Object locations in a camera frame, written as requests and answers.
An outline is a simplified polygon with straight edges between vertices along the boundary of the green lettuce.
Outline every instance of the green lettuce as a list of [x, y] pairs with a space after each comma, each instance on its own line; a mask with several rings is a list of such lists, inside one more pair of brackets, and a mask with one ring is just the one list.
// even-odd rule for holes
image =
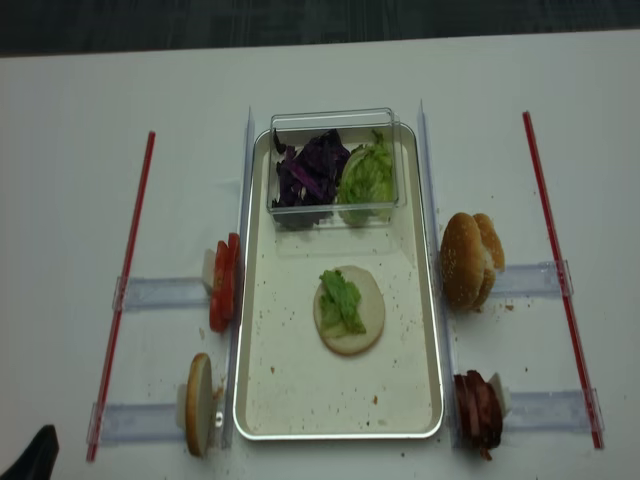
[[[384, 144], [380, 132], [373, 130], [375, 143], [360, 145], [351, 152], [344, 167], [338, 203], [385, 203], [393, 201], [393, 165], [391, 154]], [[352, 226], [366, 223], [372, 212], [369, 210], [349, 210], [340, 212], [343, 220]], [[373, 212], [380, 216], [388, 215], [388, 210]]]
[[367, 333], [358, 313], [360, 291], [353, 282], [347, 282], [339, 270], [320, 276], [326, 292], [320, 297], [321, 330], [324, 337]]

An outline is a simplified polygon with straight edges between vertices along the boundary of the white tray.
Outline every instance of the white tray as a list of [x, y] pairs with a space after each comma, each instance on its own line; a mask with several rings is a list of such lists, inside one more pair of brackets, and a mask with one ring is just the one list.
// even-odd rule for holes
[[[236, 426], [246, 438], [425, 438], [440, 427], [416, 141], [408, 126], [400, 131], [406, 203], [390, 224], [361, 229], [276, 229], [266, 209], [268, 132], [256, 140], [234, 398]], [[363, 129], [362, 139], [345, 146], [369, 136]], [[322, 272], [350, 264], [375, 277], [386, 321], [370, 350], [348, 358], [325, 347], [312, 303]]]

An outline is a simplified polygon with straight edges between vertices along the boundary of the red stick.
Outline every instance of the red stick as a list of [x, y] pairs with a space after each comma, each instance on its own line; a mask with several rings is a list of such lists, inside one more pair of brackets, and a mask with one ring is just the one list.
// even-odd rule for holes
[[[127, 250], [124, 255], [124, 263], [122, 265], [122, 273], [120, 274], [120, 289], [124, 292], [129, 280], [129, 272], [131, 271], [131, 262], [133, 260], [133, 251], [136, 246], [136, 235], [138, 234], [138, 225], [140, 224], [140, 215], [142, 213], [142, 201], [144, 200], [144, 191], [147, 187], [147, 179], [149, 178], [149, 169], [151, 168], [151, 156], [153, 155], [153, 144], [156, 140], [155, 132], [149, 132], [147, 139], [147, 150], [144, 154], [144, 163], [142, 164], [142, 172], [140, 173], [140, 184], [138, 185], [138, 197], [136, 198], [136, 206], [133, 210], [133, 218], [131, 219], [131, 229], [129, 230], [129, 241], [127, 242]], [[111, 366], [113, 365], [113, 355], [116, 349], [116, 340], [118, 339], [118, 330], [120, 329], [120, 320], [122, 318], [122, 295], [118, 295], [118, 305], [113, 312], [113, 320], [111, 321], [111, 333], [109, 334], [109, 343], [107, 343], [107, 353], [102, 367], [102, 380], [100, 381], [100, 390], [98, 393], [97, 405], [94, 411], [92, 421], [93, 431], [89, 441], [89, 449], [87, 451], [87, 462], [93, 462], [98, 451], [98, 436], [100, 434], [100, 422], [104, 412], [104, 405], [107, 401], [107, 390], [109, 389], [109, 379], [111, 377]]]
[[[529, 142], [529, 150], [531, 151], [531, 161], [533, 162], [533, 170], [536, 174], [536, 180], [538, 181], [538, 190], [540, 191], [540, 200], [542, 201], [542, 210], [544, 211], [544, 219], [547, 222], [547, 231], [549, 232], [549, 241], [551, 242], [551, 250], [553, 252], [553, 259], [556, 265], [563, 264], [562, 253], [560, 252], [560, 242], [558, 241], [558, 234], [556, 233], [555, 223], [553, 221], [553, 215], [551, 214], [551, 202], [549, 202], [549, 196], [547, 194], [547, 185], [544, 181], [544, 174], [542, 173], [542, 163], [540, 162], [540, 154], [538, 153], [538, 145], [536, 143], [536, 136], [533, 131], [533, 123], [531, 121], [531, 115], [529, 112], [522, 114], [524, 120], [524, 129], [527, 132], [527, 140]], [[563, 268], [558, 268], [558, 281], [560, 285], [565, 285], [565, 272]], [[571, 343], [573, 343], [573, 353], [576, 357], [576, 365], [578, 367], [578, 375], [580, 376], [580, 385], [584, 392], [584, 401], [591, 421], [591, 435], [593, 437], [593, 446], [597, 449], [604, 448], [604, 440], [602, 437], [602, 428], [595, 411], [595, 401], [593, 398], [593, 390], [591, 389], [591, 382], [589, 381], [589, 373], [587, 372], [587, 362], [584, 358], [582, 351], [582, 342], [580, 341], [580, 334], [578, 333], [578, 322], [576, 320], [576, 314], [573, 310], [573, 301], [570, 296], [563, 296], [564, 310], [567, 315], [567, 322], [569, 324], [569, 333], [571, 334]]]

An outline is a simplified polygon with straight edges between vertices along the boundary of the dark floor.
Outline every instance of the dark floor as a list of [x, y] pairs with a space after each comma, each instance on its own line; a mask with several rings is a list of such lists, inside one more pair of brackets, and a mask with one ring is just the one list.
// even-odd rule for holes
[[0, 54], [640, 27], [640, 0], [0, 0]]

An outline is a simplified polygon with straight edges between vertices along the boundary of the clear plastic container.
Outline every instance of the clear plastic container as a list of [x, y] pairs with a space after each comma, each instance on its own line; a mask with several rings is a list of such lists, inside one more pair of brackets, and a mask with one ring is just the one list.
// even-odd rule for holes
[[[405, 198], [398, 125], [393, 112], [388, 108], [273, 116], [270, 131], [267, 210], [276, 226], [298, 230], [388, 224], [394, 208], [401, 205]], [[276, 145], [276, 133], [281, 145]], [[334, 136], [336, 134], [344, 150], [337, 145]], [[315, 149], [311, 153], [314, 160], [302, 164], [300, 154], [305, 146], [310, 140], [322, 135], [325, 135], [324, 140], [317, 140], [314, 147], [305, 151], [306, 154]], [[373, 145], [376, 135], [381, 135], [382, 143], [391, 158], [391, 195], [387, 196], [388, 200], [382, 202], [340, 203], [340, 180], [345, 162], [360, 145]], [[293, 150], [285, 150], [291, 147], [295, 149], [295, 153]], [[326, 156], [328, 162], [336, 165], [334, 181], [313, 171], [319, 151], [322, 151], [321, 155]], [[302, 166], [303, 170], [298, 177], [293, 177], [289, 169], [285, 174], [281, 173], [281, 163], [285, 158]], [[313, 195], [304, 186], [304, 182], [300, 180], [304, 174], [310, 174], [311, 180], [317, 182], [320, 188], [316, 192], [323, 194], [322, 200], [318, 200], [318, 195]], [[281, 190], [284, 175], [289, 175], [288, 180], [285, 180], [286, 185], [283, 185], [285, 189], [289, 188], [286, 191], [286, 199], [283, 198], [285, 191]]]

